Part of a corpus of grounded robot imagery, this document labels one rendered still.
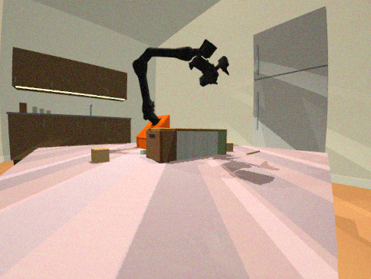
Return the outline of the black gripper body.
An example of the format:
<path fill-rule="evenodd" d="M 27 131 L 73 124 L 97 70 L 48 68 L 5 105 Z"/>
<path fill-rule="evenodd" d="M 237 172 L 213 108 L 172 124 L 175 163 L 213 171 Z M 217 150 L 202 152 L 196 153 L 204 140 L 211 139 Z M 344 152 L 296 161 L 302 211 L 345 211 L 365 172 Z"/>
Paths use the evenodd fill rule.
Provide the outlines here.
<path fill-rule="evenodd" d="M 209 63 L 208 60 L 207 60 L 207 64 L 206 64 L 204 70 L 202 70 L 201 72 L 203 72 L 203 71 L 207 71 L 207 69 L 208 69 L 209 67 L 214 68 L 215 70 L 218 70 L 219 68 L 221 68 L 222 70 L 224 70 L 224 69 L 227 68 L 228 66 L 229 66 L 228 58 L 227 58 L 226 56 L 223 56 L 222 58 L 220 58 L 220 59 L 218 60 L 218 64 L 217 64 L 216 66 L 215 66 L 214 64 Z M 205 82 L 205 76 L 204 76 L 203 74 L 202 74 L 202 76 L 199 78 L 199 80 L 200 80 L 200 84 L 201 84 L 201 86 L 204 87 L 204 86 L 206 85 L 206 82 Z"/>

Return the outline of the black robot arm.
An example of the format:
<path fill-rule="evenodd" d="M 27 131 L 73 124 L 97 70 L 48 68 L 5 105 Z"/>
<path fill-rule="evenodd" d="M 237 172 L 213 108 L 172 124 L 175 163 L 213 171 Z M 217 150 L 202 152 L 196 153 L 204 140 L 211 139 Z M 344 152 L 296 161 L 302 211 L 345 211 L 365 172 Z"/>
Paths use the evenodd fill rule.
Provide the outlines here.
<path fill-rule="evenodd" d="M 189 68 L 192 70 L 194 67 L 198 70 L 204 70 L 207 64 L 207 58 L 210 58 L 217 47 L 210 43 L 207 39 L 204 40 L 200 48 L 152 48 L 149 47 L 146 51 L 133 62 L 133 69 L 140 82 L 140 91 L 143 98 L 143 119 L 149 120 L 151 126 L 155 126 L 162 118 L 158 118 L 154 111 L 154 101 L 151 101 L 149 95 L 149 88 L 147 83 L 147 62 L 151 57 L 174 57 L 181 61 L 189 62 Z M 201 57 L 203 56 L 203 57 Z M 202 72 L 205 76 L 205 82 L 213 84 L 218 79 L 218 72 L 214 68 L 209 67 L 207 71 Z"/>

